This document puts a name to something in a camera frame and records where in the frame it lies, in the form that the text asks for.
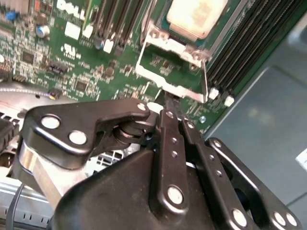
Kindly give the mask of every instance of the blue capacitor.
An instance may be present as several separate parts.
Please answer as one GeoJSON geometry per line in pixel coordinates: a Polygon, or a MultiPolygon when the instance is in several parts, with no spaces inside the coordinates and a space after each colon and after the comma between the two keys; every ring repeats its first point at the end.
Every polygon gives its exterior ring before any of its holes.
{"type": "Polygon", "coordinates": [[[44,38],[50,34],[50,29],[47,25],[37,26],[36,35],[40,38],[44,38]]]}
{"type": "Polygon", "coordinates": [[[7,12],[5,18],[6,20],[14,21],[16,19],[16,12],[15,11],[7,12]]]}

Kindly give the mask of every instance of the white label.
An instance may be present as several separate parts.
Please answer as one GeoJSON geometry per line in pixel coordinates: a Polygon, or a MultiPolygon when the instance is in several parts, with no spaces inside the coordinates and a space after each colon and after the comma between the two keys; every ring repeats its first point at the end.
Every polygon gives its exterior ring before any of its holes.
{"type": "Polygon", "coordinates": [[[81,54],[76,52],[76,48],[69,45],[69,44],[64,44],[64,46],[61,47],[61,51],[64,52],[64,56],[71,58],[71,59],[81,59],[81,54]]]}
{"type": "Polygon", "coordinates": [[[67,22],[64,34],[67,37],[71,37],[75,40],[78,40],[79,36],[80,36],[80,31],[81,31],[80,27],[78,27],[77,25],[72,24],[70,22],[67,22]]]}
{"type": "Polygon", "coordinates": [[[302,151],[295,160],[307,171],[307,149],[302,151]]]}
{"type": "Polygon", "coordinates": [[[62,11],[66,11],[68,14],[73,14],[76,18],[81,19],[82,21],[85,20],[85,10],[81,10],[79,13],[79,7],[74,6],[71,2],[66,2],[65,0],[58,0],[57,8],[62,11]]]}

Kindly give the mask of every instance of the cable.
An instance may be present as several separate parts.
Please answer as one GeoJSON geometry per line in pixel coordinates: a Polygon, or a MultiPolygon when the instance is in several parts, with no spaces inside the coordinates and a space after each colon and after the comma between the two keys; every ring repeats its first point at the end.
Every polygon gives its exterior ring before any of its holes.
{"type": "Polygon", "coordinates": [[[54,100],[54,98],[47,92],[25,90],[25,89],[15,89],[15,88],[0,88],[0,92],[23,92],[23,93],[29,93],[29,94],[35,94],[35,95],[47,97],[49,99],[54,100]]]}
{"type": "Polygon", "coordinates": [[[14,230],[14,217],[15,217],[15,211],[17,207],[17,203],[20,197],[20,194],[24,188],[24,184],[21,184],[19,188],[17,189],[13,200],[9,206],[9,210],[6,214],[6,220],[5,220],[5,228],[6,230],[14,230]]]}

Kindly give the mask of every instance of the bolt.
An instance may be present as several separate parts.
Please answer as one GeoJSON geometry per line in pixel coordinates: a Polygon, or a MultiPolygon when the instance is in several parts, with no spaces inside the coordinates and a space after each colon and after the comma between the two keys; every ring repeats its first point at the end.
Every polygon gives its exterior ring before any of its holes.
{"type": "Polygon", "coordinates": [[[55,129],[59,127],[59,119],[54,116],[45,116],[42,118],[41,123],[46,128],[55,129]]]}
{"type": "Polygon", "coordinates": [[[213,142],[214,142],[214,143],[215,143],[215,145],[216,145],[217,147],[219,147],[219,148],[222,146],[222,145],[221,145],[221,143],[220,143],[220,142],[218,142],[217,140],[214,140],[213,142]]]}
{"type": "Polygon", "coordinates": [[[216,175],[218,175],[219,177],[222,177],[222,172],[219,171],[219,170],[217,170],[217,171],[216,171],[216,175]]]}
{"type": "Polygon", "coordinates": [[[232,211],[232,215],[234,216],[236,222],[237,222],[240,226],[242,226],[242,227],[246,227],[246,226],[247,226],[248,222],[247,222],[245,216],[243,215],[243,213],[242,213],[240,210],[234,209],[234,210],[232,211]]]}
{"type": "Polygon", "coordinates": [[[183,202],[183,195],[181,191],[174,186],[170,186],[168,188],[167,195],[174,204],[179,205],[183,202]]]}
{"type": "Polygon", "coordinates": [[[76,130],[76,131],[72,131],[69,134],[69,140],[71,140],[71,142],[76,145],[83,145],[86,143],[87,138],[86,138],[85,133],[76,130]]]}
{"type": "Polygon", "coordinates": [[[200,117],[200,123],[202,123],[202,124],[205,123],[205,122],[206,122],[206,119],[207,119],[207,118],[206,118],[205,116],[201,116],[201,117],[200,117]]]}
{"type": "Polygon", "coordinates": [[[166,115],[168,115],[170,118],[174,118],[173,113],[172,113],[172,112],[170,112],[170,111],[167,111],[167,112],[166,112],[166,115]]]}
{"type": "Polygon", "coordinates": [[[194,125],[191,122],[188,122],[189,128],[194,128],[194,125]]]}
{"type": "Polygon", "coordinates": [[[282,215],[280,215],[278,212],[274,212],[274,216],[275,219],[277,220],[277,222],[283,226],[286,226],[286,221],[284,220],[284,218],[282,217],[282,215]]]}
{"type": "Polygon", "coordinates": [[[292,224],[293,226],[297,226],[296,220],[294,219],[294,217],[290,213],[287,213],[286,216],[287,216],[287,219],[288,219],[290,224],[292,224]]]}
{"type": "Polygon", "coordinates": [[[145,105],[144,105],[144,104],[142,104],[142,103],[138,103],[138,108],[139,108],[139,109],[141,109],[141,110],[143,110],[143,111],[145,111],[145,110],[146,110],[145,105]]]}
{"type": "Polygon", "coordinates": [[[160,32],[156,29],[152,29],[149,34],[152,38],[157,38],[157,37],[159,37],[160,32]]]}
{"type": "Polygon", "coordinates": [[[173,151],[173,152],[172,152],[172,157],[173,157],[173,158],[176,158],[177,156],[178,156],[178,153],[177,153],[176,151],[173,151]]]}

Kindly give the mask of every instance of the motherboard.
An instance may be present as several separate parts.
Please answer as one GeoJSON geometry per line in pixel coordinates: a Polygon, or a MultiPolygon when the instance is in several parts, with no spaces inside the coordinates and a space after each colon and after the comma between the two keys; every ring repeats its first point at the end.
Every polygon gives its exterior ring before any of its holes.
{"type": "Polygon", "coordinates": [[[79,102],[166,91],[205,133],[306,10],[305,0],[0,0],[0,80],[79,102]]]}

